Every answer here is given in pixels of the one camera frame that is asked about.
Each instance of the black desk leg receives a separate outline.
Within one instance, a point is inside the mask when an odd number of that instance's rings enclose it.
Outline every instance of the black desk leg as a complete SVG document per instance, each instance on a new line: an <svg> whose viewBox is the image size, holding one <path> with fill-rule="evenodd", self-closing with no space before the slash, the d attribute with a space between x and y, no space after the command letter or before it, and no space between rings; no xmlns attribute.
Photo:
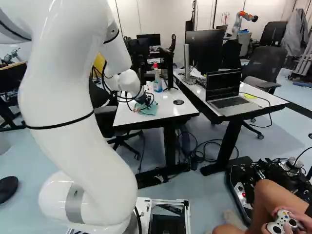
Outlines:
<svg viewBox="0 0 312 234"><path fill-rule="evenodd" d="M230 121L222 140L221 148L215 164L200 168L203 176L222 172L229 164L231 154L236 145L236 141L242 127L242 121Z"/></svg>
<svg viewBox="0 0 312 234"><path fill-rule="evenodd" d="M164 127L164 144L166 166L136 174L137 187L139 189L167 183L170 180L168 176L190 170L188 163L176 164L176 130L173 125Z"/></svg>
<svg viewBox="0 0 312 234"><path fill-rule="evenodd" d="M176 129L172 125L164 127L164 144L166 166L173 166L176 164Z"/></svg>

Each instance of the teal cloth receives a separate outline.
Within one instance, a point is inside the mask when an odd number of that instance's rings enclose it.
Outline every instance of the teal cloth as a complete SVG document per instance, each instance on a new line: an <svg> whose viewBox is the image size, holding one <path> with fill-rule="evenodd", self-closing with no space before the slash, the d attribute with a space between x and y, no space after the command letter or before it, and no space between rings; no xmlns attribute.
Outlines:
<svg viewBox="0 0 312 234"><path fill-rule="evenodd" d="M135 109L144 109L146 108L146 105L145 104L139 104L139 103L136 103L135 105ZM145 115L145 116L155 116L156 113L157 113L157 110L158 110L158 103L157 102L153 102L151 104L151 106L149 106L148 108L144 109L144 110L141 110L140 111L140 114L141 115Z"/></svg>

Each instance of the person's knee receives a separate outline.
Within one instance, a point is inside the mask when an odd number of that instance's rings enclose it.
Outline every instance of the person's knee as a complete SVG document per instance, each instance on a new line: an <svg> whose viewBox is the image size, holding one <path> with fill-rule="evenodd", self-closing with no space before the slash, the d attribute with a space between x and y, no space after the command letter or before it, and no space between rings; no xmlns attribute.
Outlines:
<svg viewBox="0 0 312 234"><path fill-rule="evenodd" d="M274 187L276 185L275 182L269 180L269 179L262 179L259 180L254 188L254 193L255 196L257 195L263 195L265 193L269 193L272 189L272 187Z"/></svg>
<svg viewBox="0 0 312 234"><path fill-rule="evenodd" d="M213 230L213 234L243 234L243 233L244 232L241 231L240 229L229 224L217 226Z"/></svg>

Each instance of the person's hand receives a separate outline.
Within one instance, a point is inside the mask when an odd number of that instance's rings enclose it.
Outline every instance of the person's hand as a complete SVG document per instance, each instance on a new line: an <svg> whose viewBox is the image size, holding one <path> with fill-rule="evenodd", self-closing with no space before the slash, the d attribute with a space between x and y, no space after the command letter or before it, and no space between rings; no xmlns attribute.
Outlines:
<svg viewBox="0 0 312 234"><path fill-rule="evenodd" d="M262 234L271 234L268 230L267 230L267 223L263 224L262 227L261 227L261 232ZM292 231L292 228L289 226L288 223L286 223L284 225L284 232L285 234L293 234L293 231ZM303 232L303 231L300 231L299 234L307 234L307 232Z"/></svg>
<svg viewBox="0 0 312 234"><path fill-rule="evenodd" d="M301 222L303 226L307 229L306 232L300 231L300 234L312 234L312 218L307 216L306 214L303 214L299 211L297 211L294 208L291 207L276 207L274 211L272 211L271 215L272 217L276 217L278 210L287 210L290 213L290 217Z"/></svg>

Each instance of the yellow object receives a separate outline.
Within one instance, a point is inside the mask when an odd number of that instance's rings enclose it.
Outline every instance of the yellow object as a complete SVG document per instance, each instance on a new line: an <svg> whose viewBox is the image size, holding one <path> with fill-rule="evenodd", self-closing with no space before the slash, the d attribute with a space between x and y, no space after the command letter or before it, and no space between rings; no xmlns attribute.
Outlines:
<svg viewBox="0 0 312 234"><path fill-rule="evenodd" d="M96 59L93 62L93 66L96 68L96 72L93 71L93 78L100 77L105 64L105 58L98 52Z"/></svg>
<svg viewBox="0 0 312 234"><path fill-rule="evenodd" d="M249 95L249 94L244 94L244 97L245 97L245 98L257 98L257 97L255 97L255 96L252 96L252 95Z"/></svg>

